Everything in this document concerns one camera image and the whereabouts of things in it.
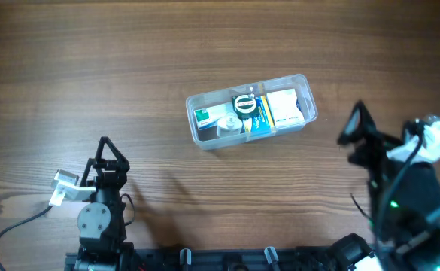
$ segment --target cable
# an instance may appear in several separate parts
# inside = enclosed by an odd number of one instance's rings
[[[350,193],[350,197],[351,197],[352,200],[354,201],[355,206],[357,207],[357,209],[360,211],[360,213],[362,213],[363,217],[369,219],[369,221],[372,222],[372,218],[370,218],[369,215],[367,215],[367,214],[363,211],[362,207],[360,207],[360,205],[357,203],[357,201],[355,200],[354,195],[353,195],[352,193]]]
[[[17,222],[17,223],[15,223],[15,224],[12,225],[12,226],[9,226],[9,227],[3,229],[3,230],[0,232],[0,238],[1,238],[6,232],[8,232],[9,230],[12,230],[13,228],[15,228],[15,227],[17,227],[17,226],[20,226],[20,225],[22,225],[22,224],[26,224],[26,223],[28,223],[28,222],[30,222],[30,221],[33,221],[33,220],[35,220],[36,218],[39,218],[40,216],[44,215],[44,214],[47,213],[49,210],[51,210],[51,208],[52,208],[52,206],[48,206],[45,210],[43,210],[43,211],[40,212],[39,214],[37,214],[37,215],[33,215],[33,216],[31,216],[30,218],[24,219],[23,221]],[[6,270],[6,269],[4,269],[4,267],[2,266],[1,261],[0,261],[0,270],[1,270],[1,271],[5,271],[5,270]]]
[[[414,151],[412,151],[412,153],[408,156],[408,158],[405,161],[404,165],[399,170],[399,173],[397,173],[397,175],[393,179],[393,182],[392,182],[392,185],[390,186],[390,189],[386,192],[386,194],[382,198],[382,201],[381,201],[381,204],[380,204],[380,209],[379,209],[378,215],[377,215],[377,220],[376,220],[376,223],[374,225],[375,226],[374,227],[374,229],[375,229],[375,251],[378,254],[378,258],[380,259],[381,267],[384,270],[387,270],[387,269],[384,268],[384,265],[382,263],[382,260],[383,260],[382,254],[383,254],[383,252],[380,249],[380,243],[378,242],[378,239],[381,238],[382,225],[384,224],[385,212],[386,212],[386,210],[388,208],[389,201],[392,198],[392,196],[395,193],[395,191],[397,190],[397,188],[399,187],[400,181],[402,180],[403,175],[407,171],[407,169],[410,166],[412,160],[414,159],[414,157],[417,155],[418,151],[422,147],[422,144],[423,144],[423,123],[419,123],[418,124],[417,131],[418,131],[418,133],[417,133],[418,134],[418,143],[415,146]]]
[[[127,198],[129,199],[129,203],[131,203],[131,206],[132,206],[132,219],[124,224],[124,226],[128,226],[128,225],[130,225],[131,223],[133,223],[133,222],[135,221],[135,218],[136,218],[136,211],[135,211],[135,205],[132,203],[132,199],[131,199],[131,197],[130,197],[128,194],[125,193],[125,194],[121,195],[121,199],[122,199],[124,196],[127,197]]]

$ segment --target plastic container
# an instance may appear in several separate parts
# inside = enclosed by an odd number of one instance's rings
[[[271,126],[267,131],[251,131],[241,134],[234,134],[227,137],[217,137],[217,128],[212,126],[199,130],[195,111],[211,106],[221,105],[232,101],[233,96],[243,94],[254,94],[255,97],[264,96],[281,90],[294,89],[300,111],[304,120],[286,126]],[[187,98],[186,102],[188,121],[190,122],[193,141],[203,150],[211,150],[226,146],[236,145],[262,139],[270,136],[281,135],[288,132],[297,132],[307,124],[317,119],[318,111],[315,101],[308,86],[307,78],[304,75],[290,75],[282,78],[260,81],[252,84],[245,84],[237,87],[230,87],[223,90],[216,90],[209,93],[202,93]]]

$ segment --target wooden table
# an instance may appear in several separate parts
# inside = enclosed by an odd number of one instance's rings
[[[110,136],[131,163],[136,248],[370,240],[349,195],[368,205],[366,173],[335,144],[352,105],[397,136],[404,120],[440,115],[434,1],[51,2],[0,5],[0,230],[44,209],[56,170],[82,173]],[[303,131],[195,146],[188,96],[296,73],[320,112]],[[61,270],[83,206],[7,233],[6,268]]]

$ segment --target green light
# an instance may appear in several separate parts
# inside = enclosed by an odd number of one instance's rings
[[[392,208],[398,208],[399,204],[397,204],[397,202],[394,202],[393,200],[390,202],[390,206],[392,206]]]

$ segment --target wood grain surface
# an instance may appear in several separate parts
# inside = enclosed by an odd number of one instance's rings
[[[336,136],[358,99],[397,136],[440,115],[440,1],[100,2],[0,5],[0,230],[44,209],[56,170],[82,173],[110,136],[131,164],[136,248],[371,240],[349,196],[366,208],[366,173]],[[320,112],[303,131],[193,143],[188,96],[296,73]],[[5,267],[62,270],[82,206],[7,233]]]

